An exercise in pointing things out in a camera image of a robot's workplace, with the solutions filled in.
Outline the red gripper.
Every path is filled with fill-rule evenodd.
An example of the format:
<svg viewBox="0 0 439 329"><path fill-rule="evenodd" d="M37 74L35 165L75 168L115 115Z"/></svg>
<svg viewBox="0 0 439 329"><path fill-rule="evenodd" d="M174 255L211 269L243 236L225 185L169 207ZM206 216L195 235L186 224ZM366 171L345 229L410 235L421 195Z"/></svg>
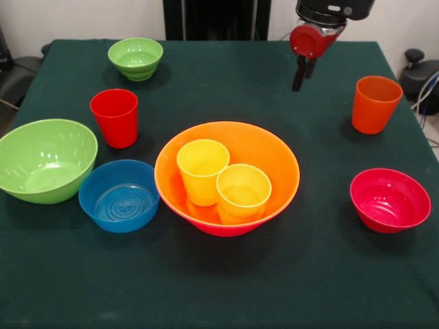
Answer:
<svg viewBox="0 0 439 329"><path fill-rule="evenodd" d="M292 83L292 90L298 92L304 77L310 79L316 66L316 59L337 40L344 31L344 26L326 28L317 25L298 25L289 37L293 53L298 55L297 71Z"/></svg>

